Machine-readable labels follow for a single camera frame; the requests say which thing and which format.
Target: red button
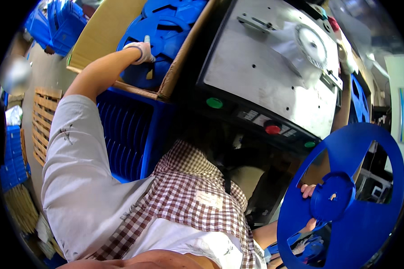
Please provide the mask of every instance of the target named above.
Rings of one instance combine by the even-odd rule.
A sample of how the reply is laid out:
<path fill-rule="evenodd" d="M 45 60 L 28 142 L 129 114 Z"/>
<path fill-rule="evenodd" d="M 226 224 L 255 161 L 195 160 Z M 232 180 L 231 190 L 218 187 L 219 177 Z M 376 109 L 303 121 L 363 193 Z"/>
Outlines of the red button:
<path fill-rule="evenodd" d="M 280 127 L 276 125 L 266 126 L 265 132 L 268 134 L 278 134 L 281 131 Z"/>

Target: plastic bag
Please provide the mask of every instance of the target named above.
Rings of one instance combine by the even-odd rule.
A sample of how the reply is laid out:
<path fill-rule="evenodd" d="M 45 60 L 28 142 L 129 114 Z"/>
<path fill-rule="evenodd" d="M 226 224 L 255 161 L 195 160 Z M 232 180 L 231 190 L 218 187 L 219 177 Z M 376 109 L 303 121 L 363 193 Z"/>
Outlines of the plastic bag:
<path fill-rule="evenodd" d="M 6 110 L 5 115 L 7 126 L 21 125 L 22 108 L 20 105 L 9 108 L 8 110 Z"/>

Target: cardboard box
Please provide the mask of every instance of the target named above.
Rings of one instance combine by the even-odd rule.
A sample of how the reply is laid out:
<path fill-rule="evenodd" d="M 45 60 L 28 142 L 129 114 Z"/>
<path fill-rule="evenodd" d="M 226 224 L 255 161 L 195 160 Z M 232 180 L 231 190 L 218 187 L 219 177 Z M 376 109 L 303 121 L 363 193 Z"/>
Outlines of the cardboard box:
<path fill-rule="evenodd" d="M 189 49 L 209 17 L 217 0 L 209 0 L 198 20 L 192 27 L 181 49 L 169 68 L 157 92 L 140 89 L 117 80 L 114 87 L 155 100 L 168 99 L 177 83 Z M 105 0 L 76 42 L 68 59 L 67 69 L 80 73 L 89 63 L 111 52 L 115 52 L 120 39 L 130 23 L 141 14 L 146 0 Z"/>

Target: white t-shirt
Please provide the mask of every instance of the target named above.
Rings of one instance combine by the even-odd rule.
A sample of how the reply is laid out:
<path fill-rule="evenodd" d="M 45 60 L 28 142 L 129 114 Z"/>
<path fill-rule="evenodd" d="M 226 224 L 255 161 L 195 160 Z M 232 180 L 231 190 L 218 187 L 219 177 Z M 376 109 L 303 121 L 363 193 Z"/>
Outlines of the white t-shirt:
<path fill-rule="evenodd" d="M 153 177 L 121 184 L 109 169 L 103 127 L 95 103 L 82 95 L 63 98 L 54 115 L 43 168 L 42 204 L 68 261 L 86 258 L 108 242 L 120 217 L 141 197 Z M 255 252 L 263 250 L 255 242 Z M 165 249 L 206 256 L 220 268 L 239 268 L 239 239 L 223 232 L 154 218 L 124 256 Z M 256 268 L 266 268 L 256 255 Z"/>

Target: person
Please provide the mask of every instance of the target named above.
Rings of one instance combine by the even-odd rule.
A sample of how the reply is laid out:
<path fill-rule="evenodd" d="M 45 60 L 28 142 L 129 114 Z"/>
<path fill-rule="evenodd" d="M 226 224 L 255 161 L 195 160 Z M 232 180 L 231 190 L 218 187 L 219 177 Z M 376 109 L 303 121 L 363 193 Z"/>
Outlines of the person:
<path fill-rule="evenodd" d="M 41 200 L 71 268 L 266 268 L 277 222 L 250 230 L 247 199 L 192 144 L 177 140 L 150 177 L 111 175 L 96 97 L 129 66 L 152 62 L 149 43 L 90 63 L 59 102 L 43 168 Z M 313 186 L 303 186 L 303 197 Z M 301 232 L 311 231 L 311 219 Z"/>

